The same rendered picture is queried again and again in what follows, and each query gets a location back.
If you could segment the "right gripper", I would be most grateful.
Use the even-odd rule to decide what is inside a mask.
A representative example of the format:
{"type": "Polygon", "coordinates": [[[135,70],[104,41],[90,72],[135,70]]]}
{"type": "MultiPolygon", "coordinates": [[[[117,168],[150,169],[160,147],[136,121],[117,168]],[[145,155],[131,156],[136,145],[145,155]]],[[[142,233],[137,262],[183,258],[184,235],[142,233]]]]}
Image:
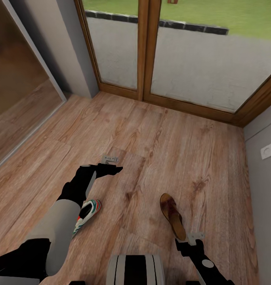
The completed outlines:
{"type": "Polygon", "coordinates": [[[189,245],[188,242],[187,243],[186,242],[185,243],[179,243],[177,239],[175,239],[175,241],[176,241],[177,250],[181,251],[181,254],[183,257],[189,256],[192,260],[193,254],[195,252],[204,253],[203,242],[201,240],[197,240],[195,246],[189,245]]]}

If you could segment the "gym shoe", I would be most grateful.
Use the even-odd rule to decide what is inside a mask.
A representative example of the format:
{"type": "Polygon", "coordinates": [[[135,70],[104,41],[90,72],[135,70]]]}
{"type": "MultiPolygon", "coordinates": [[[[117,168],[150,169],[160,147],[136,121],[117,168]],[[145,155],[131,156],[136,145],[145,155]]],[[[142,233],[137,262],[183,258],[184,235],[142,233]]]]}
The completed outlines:
{"type": "Polygon", "coordinates": [[[98,199],[90,200],[83,204],[72,238],[78,232],[81,226],[83,226],[88,219],[95,215],[101,209],[101,202],[98,199]]]}

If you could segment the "sandal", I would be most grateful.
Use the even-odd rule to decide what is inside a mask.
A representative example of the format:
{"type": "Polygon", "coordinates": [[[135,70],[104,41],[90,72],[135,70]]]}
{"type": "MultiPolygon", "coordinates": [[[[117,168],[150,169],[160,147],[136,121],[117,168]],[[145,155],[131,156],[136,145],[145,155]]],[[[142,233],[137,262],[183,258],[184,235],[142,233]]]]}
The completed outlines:
{"type": "Polygon", "coordinates": [[[162,213],[172,226],[172,231],[180,240],[186,239],[186,232],[182,224],[182,216],[177,211],[176,203],[171,195],[164,193],[160,198],[162,213]]]}

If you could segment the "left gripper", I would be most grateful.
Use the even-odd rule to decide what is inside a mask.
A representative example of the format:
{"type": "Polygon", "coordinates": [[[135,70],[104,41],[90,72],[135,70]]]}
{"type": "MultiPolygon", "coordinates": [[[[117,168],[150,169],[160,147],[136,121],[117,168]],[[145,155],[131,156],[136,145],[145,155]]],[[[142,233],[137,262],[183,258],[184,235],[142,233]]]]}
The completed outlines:
{"type": "Polygon", "coordinates": [[[116,173],[119,173],[120,171],[123,170],[123,167],[116,167],[116,165],[111,165],[111,164],[101,164],[98,163],[100,167],[103,169],[103,174],[102,176],[105,175],[115,175],[116,173]]]}

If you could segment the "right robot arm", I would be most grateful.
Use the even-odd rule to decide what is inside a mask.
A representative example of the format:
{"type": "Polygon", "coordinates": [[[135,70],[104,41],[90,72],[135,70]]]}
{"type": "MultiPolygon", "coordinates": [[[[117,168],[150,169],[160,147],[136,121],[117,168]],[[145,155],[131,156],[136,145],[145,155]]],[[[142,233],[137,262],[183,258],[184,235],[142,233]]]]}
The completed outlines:
{"type": "Polygon", "coordinates": [[[203,242],[200,239],[205,238],[204,232],[191,233],[187,235],[189,241],[179,243],[177,239],[176,247],[181,251],[183,257],[189,256],[196,266],[198,280],[201,285],[235,285],[231,280],[216,270],[214,263],[204,254],[203,242]]]}

